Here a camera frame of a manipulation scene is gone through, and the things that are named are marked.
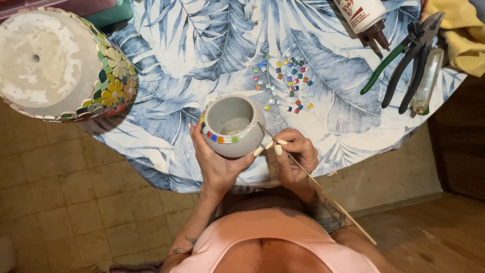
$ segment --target ceramic pot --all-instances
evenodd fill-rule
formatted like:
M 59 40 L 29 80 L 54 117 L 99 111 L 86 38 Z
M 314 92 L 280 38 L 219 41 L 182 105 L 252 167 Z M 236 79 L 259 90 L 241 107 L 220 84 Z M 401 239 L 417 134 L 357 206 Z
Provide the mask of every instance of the ceramic pot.
M 242 95 L 218 97 L 200 118 L 205 140 L 222 156 L 237 158 L 256 149 L 264 138 L 257 121 L 266 126 L 261 108 Z
M 123 52 L 85 19 L 60 9 L 23 10 L 0 26 L 0 96 L 53 122 L 114 116 L 136 98 Z

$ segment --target wooden stick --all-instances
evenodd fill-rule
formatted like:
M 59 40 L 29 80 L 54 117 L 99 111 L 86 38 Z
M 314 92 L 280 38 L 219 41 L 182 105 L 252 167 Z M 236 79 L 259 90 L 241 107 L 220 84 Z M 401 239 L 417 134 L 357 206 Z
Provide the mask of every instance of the wooden stick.
M 268 133 L 268 135 L 277 143 L 277 139 L 270 133 L 270 131 L 268 131 L 268 129 L 266 129 L 266 127 L 264 127 L 264 125 L 261 124 L 259 121 L 258 121 L 258 124 L 261 127 L 261 129 L 263 129 L 266 133 Z M 303 168 L 303 166 L 298 161 L 296 161 L 296 159 L 290 153 L 288 153 L 288 156 L 291 159 L 293 159 L 293 161 L 300 167 L 300 169 L 302 169 L 302 171 L 307 174 L 308 178 L 310 178 L 318 186 L 318 188 L 320 188 L 320 191 L 327 197 L 327 199 L 330 201 L 330 203 L 333 203 L 334 206 L 338 207 L 340 209 L 340 211 L 342 211 L 345 214 L 345 216 L 350 218 L 350 220 L 360 229 L 360 231 L 362 231 L 362 233 L 364 233 L 364 235 L 367 237 L 367 239 L 369 239 L 374 245 L 377 245 L 377 242 L 374 239 L 372 239 L 372 237 L 359 225 L 359 223 L 357 223 L 357 221 L 355 221 L 355 219 L 352 216 L 350 216 L 350 214 L 345 209 L 343 209 L 342 206 L 340 206 L 339 203 L 337 203 L 337 201 L 333 200 L 332 198 L 330 198 L 325 193 L 322 185 L 320 185 L 317 182 L 317 180 L 315 180 L 315 178 L 311 177 L 311 175 L 308 173 L 308 171 L 305 170 L 305 168 Z

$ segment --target glue bottle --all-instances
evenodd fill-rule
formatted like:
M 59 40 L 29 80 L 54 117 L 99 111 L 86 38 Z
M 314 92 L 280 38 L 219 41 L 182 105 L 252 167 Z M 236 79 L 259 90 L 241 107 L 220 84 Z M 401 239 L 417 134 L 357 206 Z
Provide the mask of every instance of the glue bottle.
M 355 34 L 364 33 L 389 51 L 389 42 L 382 33 L 382 15 L 386 8 L 381 0 L 334 0 Z

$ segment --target round table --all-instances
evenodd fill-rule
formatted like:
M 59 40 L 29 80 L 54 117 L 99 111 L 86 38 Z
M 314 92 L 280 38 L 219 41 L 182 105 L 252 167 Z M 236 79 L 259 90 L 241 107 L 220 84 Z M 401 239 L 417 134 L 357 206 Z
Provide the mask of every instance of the round table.
M 412 65 L 403 74 L 392 103 L 381 101 L 388 80 L 402 55 L 386 67 L 373 88 L 360 95 L 380 59 L 363 47 L 327 0 L 130 0 L 133 18 L 115 32 L 119 45 L 139 71 L 140 90 L 126 114 L 84 124 L 87 132 L 124 155 L 154 187 L 198 192 L 202 183 L 189 135 L 205 105 L 217 96 L 243 94 L 262 108 L 273 134 L 283 128 L 300 130 L 318 149 L 319 165 L 312 176 L 329 174 L 375 154 L 399 147 L 428 116 L 399 115 L 397 108 L 407 89 Z M 419 19 L 419 0 L 384 1 L 384 34 L 391 48 L 407 35 L 409 22 Z M 312 82 L 295 93 L 305 108 L 288 112 L 277 79 L 276 62 L 292 56 L 304 60 Z M 267 71 L 253 72 L 266 55 Z M 257 90 L 253 76 L 263 88 Z M 465 74 L 441 70 L 430 103 L 435 112 L 464 80 Z M 265 84 L 275 85 L 273 97 Z M 308 103 L 314 104 L 308 109 Z M 266 136 L 263 144 L 269 141 Z M 233 192 L 274 187 L 274 158 L 263 154 L 238 177 Z

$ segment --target wooden floor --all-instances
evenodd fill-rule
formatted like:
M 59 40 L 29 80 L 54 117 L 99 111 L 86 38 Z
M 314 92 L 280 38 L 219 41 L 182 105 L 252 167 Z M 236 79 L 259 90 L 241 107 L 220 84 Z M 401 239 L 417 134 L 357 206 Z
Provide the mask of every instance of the wooden floor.
M 485 203 L 461 196 L 357 218 L 402 272 L 485 272 Z

